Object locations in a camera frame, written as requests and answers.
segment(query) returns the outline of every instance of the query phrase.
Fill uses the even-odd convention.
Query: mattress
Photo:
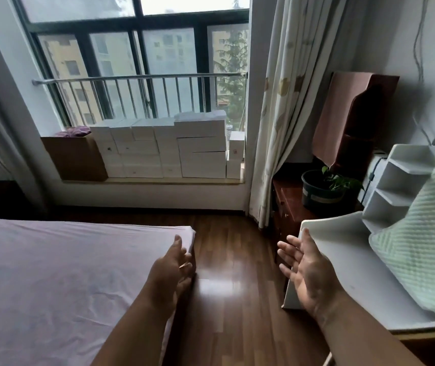
[[[90,364],[175,234],[190,250],[189,226],[0,220],[0,366]]]

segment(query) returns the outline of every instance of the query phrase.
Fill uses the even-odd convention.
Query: window frame
[[[21,24],[23,25],[44,79],[54,79],[56,77],[53,76],[50,70],[38,35],[74,35],[82,54],[88,76],[102,77],[90,34],[126,32],[129,37],[136,74],[143,74],[143,72],[150,74],[143,41],[143,31],[180,28],[193,28],[196,44],[197,73],[209,73],[208,26],[249,23],[250,14],[250,9],[231,9],[145,16],[143,15],[141,0],[132,0],[135,12],[134,17],[31,23],[21,0],[12,0],[12,2],[19,15]],[[142,67],[139,63],[134,32],[137,32]],[[156,118],[156,101],[154,99],[153,83],[151,79],[147,80],[147,86],[149,97],[145,98],[145,100],[148,101],[153,117]],[[104,87],[102,85],[96,85],[95,89],[104,118],[111,118],[109,101]],[[63,123],[66,126],[70,126],[70,117],[67,108],[65,108],[63,104],[60,92],[55,87],[50,87],[49,91],[62,117]],[[210,111],[211,83],[209,78],[204,78],[203,87],[201,80],[198,80],[198,91],[200,111],[203,112],[204,107]]]

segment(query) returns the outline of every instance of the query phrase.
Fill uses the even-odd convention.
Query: left hand
[[[175,311],[178,298],[190,286],[193,274],[191,259],[192,255],[182,248],[182,238],[175,235],[172,246],[165,256],[155,261],[141,289],[141,295],[167,317]]]

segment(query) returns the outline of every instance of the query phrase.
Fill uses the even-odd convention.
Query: plant pot
[[[321,170],[314,169],[302,174],[302,204],[318,216],[333,216],[341,206],[343,191],[333,191],[324,181]]]

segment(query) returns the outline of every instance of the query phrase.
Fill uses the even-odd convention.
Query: metal railing
[[[158,118],[162,111],[166,111],[164,116],[189,110],[206,112],[226,105],[226,98],[236,92],[226,92],[223,83],[239,79],[244,80],[239,86],[244,105],[247,73],[115,75],[33,79],[32,83],[55,87],[71,125],[87,125],[110,118]]]

